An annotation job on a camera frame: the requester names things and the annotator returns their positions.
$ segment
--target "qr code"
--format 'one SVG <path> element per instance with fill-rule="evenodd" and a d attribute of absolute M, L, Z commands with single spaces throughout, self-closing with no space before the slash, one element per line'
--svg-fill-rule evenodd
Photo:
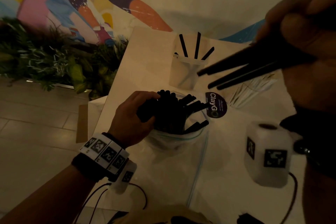
<path fill-rule="evenodd" d="M 251 156 L 251 158 L 254 160 L 255 143 L 249 137 L 247 138 L 246 151 Z"/>
<path fill-rule="evenodd" d="M 91 146 L 91 149 L 94 150 L 96 153 L 100 153 L 105 146 L 107 146 L 107 143 L 104 143 L 102 140 L 98 139 L 93 146 Z"/>
<path fill-rule="evenodd" d="M 105 159 L 107 162 L 111 162 L 112 159 L 116 156 L 117 152 L 111 147 L 107 147 L 106 150 L 100 155 L 102 159 Z"/>
<path fill-rule="evenodd" d="M 287 160 L 286 150 L 265 150 L 264 167 L 285 168 Z"/>
<path fill-rule="evenodd" d="M 86 144 L 84 144 L 84 147 L 89 148 L 96 139 L 97 138 L 92 137 L 89 141 L 86 142 Z"/>
<path fill-rule="evenodd" d="M 112 166 L 114 166 L 114 167 L 116 167 L 116 168 L 119 169 L 123 165 L 123 163 L 125 162 L 125 160 L 126 159 L 123 156 L 119 155 L 116 158 L 116 160 L 113 162 Z"/>
<path fill-rule="evenodd" d="M 130 180 L 132 179 L 132 176 L 133 176 L 133 172 L 131 171 L 126 171 L 123 179 L 121 180 L 122 182 L 130 182 Z"/>

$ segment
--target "hand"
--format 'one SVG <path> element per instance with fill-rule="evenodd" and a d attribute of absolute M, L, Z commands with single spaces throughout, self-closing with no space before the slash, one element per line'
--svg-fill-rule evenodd
<path fill-rule="evenodd" d="M 115 111 L 109 133 L 118 139 L 125 147 L 141 142 L 154 128 L 155 117 L 142 123 L 137 116 L 138 108 L 147 99 L 158 99 L 160 95 L 156 92 L 135 91 Z"/>
<path fill-rule="evenodd" d="M 283 69 L 287 91 L 301 107 L 336 114 L 336 31 L 318 28 L 306 17 L 334 4 L 336 0 L 283 0 L 266 14 L 256 40 L 280 28 L 288 43 L 317 57 L 312 64 Z"/>

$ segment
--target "person's left arm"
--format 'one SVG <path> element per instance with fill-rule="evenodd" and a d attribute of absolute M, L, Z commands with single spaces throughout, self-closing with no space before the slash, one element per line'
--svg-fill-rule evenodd
<path fill-rule="evenodd" d="M 154 117 L 142 123 L 137 109 L 155 92 L 136 91 L 116 110 L 109 133 L 125 147 L 139 143 L 153 129 Z M 81 209 L 95 181 L 70 165 L 7 213 L 0 224 L 70 224 Z"/>

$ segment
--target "purple sticker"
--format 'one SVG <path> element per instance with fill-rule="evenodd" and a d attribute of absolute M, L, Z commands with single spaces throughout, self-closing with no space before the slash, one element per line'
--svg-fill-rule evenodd
<path fill-rule="evenodd" d="M 221 95 L 214 92 L 206 92 L 205 100 L 210 103 L 210 107 L 207 108 L 207 115 L 210 118 L 220 118 L 226 114 L 228 106 Z"/>

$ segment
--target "foliage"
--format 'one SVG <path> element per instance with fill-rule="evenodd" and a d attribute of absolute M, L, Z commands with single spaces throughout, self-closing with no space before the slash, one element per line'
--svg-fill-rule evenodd
<path fill-rule="evenodd" d="M 56 83 L 73 85 L 77 94 L 91 89 L 90 99 L 106 96 L 128 41 L 114 46 L 81 44 L 51 27 L 32 31 L 17 19 L 0 24 L 0 76 L 31 78 L 50 91 Z"/>

